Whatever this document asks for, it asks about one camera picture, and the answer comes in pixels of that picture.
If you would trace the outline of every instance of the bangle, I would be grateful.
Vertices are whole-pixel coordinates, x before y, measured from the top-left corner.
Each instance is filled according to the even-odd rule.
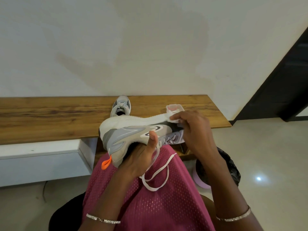
[[[104,222],[104,223],[108,223],[108,224],[120,224],[121,223],[121,221],[110,221],[110,220],[101,219],[99,217],[92,216],[88,213],[87,213],[87,217],[92,219],[92,220],[100,221],[100,222]]]
[[[247,216],[249,216],[249,214],[251,213],[251,209],[250,209],[250,206],[248,206],[248,210],[247,212],[245,212],[243,215],[239,216],[239,217],[234,217],[234,218],[230,218],[230,219],[223,219],[223,218],[219,218],[216,216],[216,218],[219,220],[219,221],[226,221],[226,222],[230,222],[230,221],[238,221],[240,219],[243,219]]]

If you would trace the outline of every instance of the white midsole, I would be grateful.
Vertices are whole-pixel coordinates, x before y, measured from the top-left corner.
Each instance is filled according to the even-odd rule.
[[[127,115],[110,117],[106,119],[105,121],[103,121],[102,124],[100,125],[99,127],[100,137],[103,140],[104,134],[111,129],[121,129],[124,127],[130,127],[130,126],[155,125],[157,123],[161,123],[165,121],[178,123],[178,120],[171,121],[169,119],[170,116],[172,116],[172,114],[164,113],[164,114],[159,114],[159,115],[148,117],[148,118],[140,118],[140,117],[134,117],[134,116],[127,116]]]

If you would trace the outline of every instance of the left hand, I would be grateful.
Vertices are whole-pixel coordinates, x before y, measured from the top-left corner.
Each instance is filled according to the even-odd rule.
[[[158,137],[154,131],[150,131],[149,135],[148,144],[139,144],[119,167],[132,179],[144,175],[152,162],[152,155],[157,146]]]

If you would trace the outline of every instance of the white wall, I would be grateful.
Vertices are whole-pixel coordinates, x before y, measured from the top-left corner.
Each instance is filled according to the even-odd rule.
[[[308,0],[0,0],[0,96],[208,94],[232,120]]]
[[[296,115],[298,116],[308,116],[308,107],[306,109],[304,109],[302,112],[300,112],[299,114]]]

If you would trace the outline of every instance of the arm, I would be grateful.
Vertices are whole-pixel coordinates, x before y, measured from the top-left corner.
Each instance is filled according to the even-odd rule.
[[[129,157],[121,164],[113,174],[104,193],[99,198],[90,215],[101,219],[117,221],[125,195],[132,181],[142,176],[152,160],[158,138],[155,132],[150,131],[150,138],[147,145],[139,144]],[[111,231],[115,225],[95,221],[89,218],[82,223],[79,231]]]
[[[212,188],[217,217],[228,219],[243,215],[248,210],[248,205],[234,183],[225,160],[217,150],[209,120],[197,111],[179,112],[170,119],[180,119],[184,126],[183,138],[206,171]],[[215,219],[213,224],[217,231],[263,230],[252,213],[246,218],[233,222]]]

